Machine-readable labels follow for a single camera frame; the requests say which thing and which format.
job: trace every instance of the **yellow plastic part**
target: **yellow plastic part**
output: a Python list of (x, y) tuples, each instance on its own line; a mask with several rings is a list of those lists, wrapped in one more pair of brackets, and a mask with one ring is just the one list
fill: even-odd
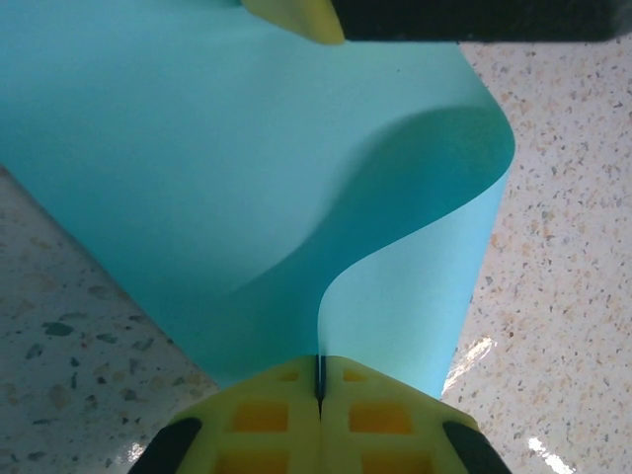
[(442, 424), (471, 417), (352, 360), (328, 357), (323, 473), (467, 474)]
[(178, 474), (316, 474), (315, 356), (274, 367), (179, 413), (202, 427)]
[(242, 0), (250, 13), (323, 44), (342, 44), (345, 34), (331, 0)]
[(476, 422), (342, 357), (328, 357), (322, 419), (315, 357), (213, 395), (171, 423), (202, 421), (178, 474), (467, 474), (442, 429)]

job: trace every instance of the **square hole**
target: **square hole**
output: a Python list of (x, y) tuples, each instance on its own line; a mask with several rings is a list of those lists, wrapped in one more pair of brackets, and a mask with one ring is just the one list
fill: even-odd
[(280, 382), (295, 382), (296, 380), (298, 380), (298, 370), (284, 373), (278, 378), (278, 381)]
[(346, 382), (364, 382), (366, 377), (354, 370), (345, 369), (343, 372), (343, 380)]
[(251, 400), (240, 404), (233, 414), (230, 431), (269, 433), (287, 431), (287, 404)]
[(236, 451), (219, 456), (212, 474), (286, 474), (286, 452)]
[(389, 452), (364, 453), (362, 474), (433, 474), (427, 456)]
[(349, 429), (357, 433), (409, 435), (413, 424), (399, 403), (357, 402), (349, 411)]

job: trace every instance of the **yellow grip with square holes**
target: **yellow grip with square holes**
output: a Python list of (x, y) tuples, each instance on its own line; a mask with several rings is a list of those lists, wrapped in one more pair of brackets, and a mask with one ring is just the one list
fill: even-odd
[(443, 425), (478, 433), (472, 418), (332, 356), (319, 412), (315, 358), (274, 367), (178, 414), (165, 430), (193, 421), (198, 431), (177, 474), (467, 474)]

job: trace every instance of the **speckled terrazzo floor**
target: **speckled terrazzo floor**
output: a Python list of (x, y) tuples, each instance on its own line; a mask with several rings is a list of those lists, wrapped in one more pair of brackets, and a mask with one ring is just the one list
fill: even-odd
[[(515, 473), (632, 472), (632, 39), (464, 50), (518, 149), (444, 399)], [(0, 472), (126, 472), (215, 390), (4, 170), (0, 258)]]

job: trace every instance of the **curved plastic film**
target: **curved plastic film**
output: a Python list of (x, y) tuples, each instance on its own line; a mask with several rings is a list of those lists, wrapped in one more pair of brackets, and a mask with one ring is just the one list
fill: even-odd
[(3, 10), (7, 167), (218, 383), (320, 333), (438, 396), (514, 153), (455, 45), (327, 47), (220, 2)]

